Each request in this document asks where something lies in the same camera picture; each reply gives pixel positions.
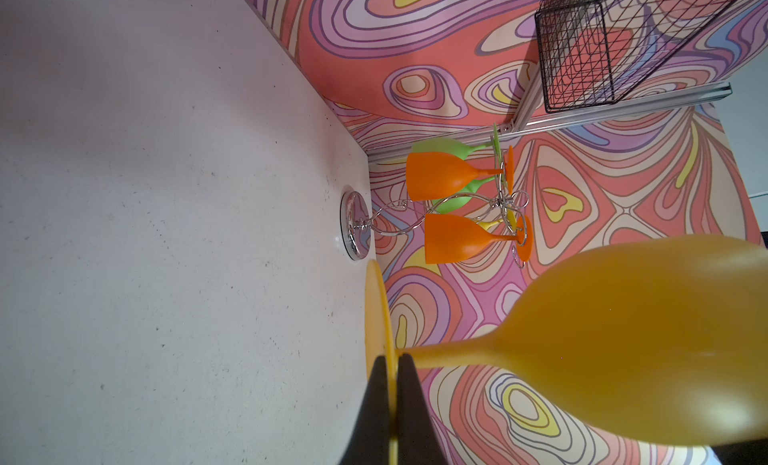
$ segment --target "metal stand base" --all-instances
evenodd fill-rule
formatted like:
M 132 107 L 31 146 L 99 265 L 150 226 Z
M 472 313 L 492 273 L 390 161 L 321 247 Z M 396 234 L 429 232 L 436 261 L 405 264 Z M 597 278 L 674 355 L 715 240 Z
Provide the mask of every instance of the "metal stand base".
M 362 260 L 371 249 L 370 216 L 359 192 L 349 191 L 341 198 L 341 236 L 352 260 Z

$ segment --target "white wall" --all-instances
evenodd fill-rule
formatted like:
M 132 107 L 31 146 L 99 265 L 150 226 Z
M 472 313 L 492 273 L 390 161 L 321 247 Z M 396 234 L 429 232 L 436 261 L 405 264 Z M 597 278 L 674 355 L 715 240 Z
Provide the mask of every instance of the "white wall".
M 768 191 L 768 52 L 763 51 L 729 79 L 734 93 L 715 104 L 746 191 Z M 768 231 L 768 195 L 752 206 L 760 229 Z
M 243 0 L 0 0 L 0 463 L 337 461 L 348 186 L 365 155 Z

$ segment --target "black wire mesh basket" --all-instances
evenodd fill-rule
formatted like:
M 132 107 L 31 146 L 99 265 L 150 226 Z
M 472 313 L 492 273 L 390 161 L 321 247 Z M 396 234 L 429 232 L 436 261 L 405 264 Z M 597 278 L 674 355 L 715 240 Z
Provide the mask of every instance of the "black wire mesh basket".
M 544 108 L 615 104 L 736 0 L 542 0 Z

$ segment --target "colorful wallpaper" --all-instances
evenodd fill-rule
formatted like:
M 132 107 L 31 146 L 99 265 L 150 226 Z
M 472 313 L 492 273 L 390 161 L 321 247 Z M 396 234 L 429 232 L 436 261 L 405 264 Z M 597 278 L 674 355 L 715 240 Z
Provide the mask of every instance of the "colorful wallpaper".
M 509 245 L 496 244 L 463 263 L 427 265 L 423 230 L 377 236 L 398 347 L 462 340 L 494 328 L 531 280 L 585 249 L 685 233 L 762 243 L 712 105 L 532 134 L 507 146 L 517 164 L 514 186 L 531 194 L 532 260 L 521 271 Z M 470 160 L 480 168 L 492 164 L 489 152 Z M 406 197 L 404 160 L 373 165 L 371 181 L 375 208 Z M 477 207 L 475 200 L 456 213 L 470 216 Z M 378 225 L 400 227 L 413 218 L 386 213 Z M 541 334 L 545 340 L 546 324 Z M 420 377 L 451 463 L 718 463 L 705 447 L 663 447 L 593 429 L 514 371 L 458 367 L 420 371 Z
M 248 1 L 365 150 L 509 121 L 538 62 L 540 0 Z M 634 95 L 724 78 L 767 24 L 740 0 Z

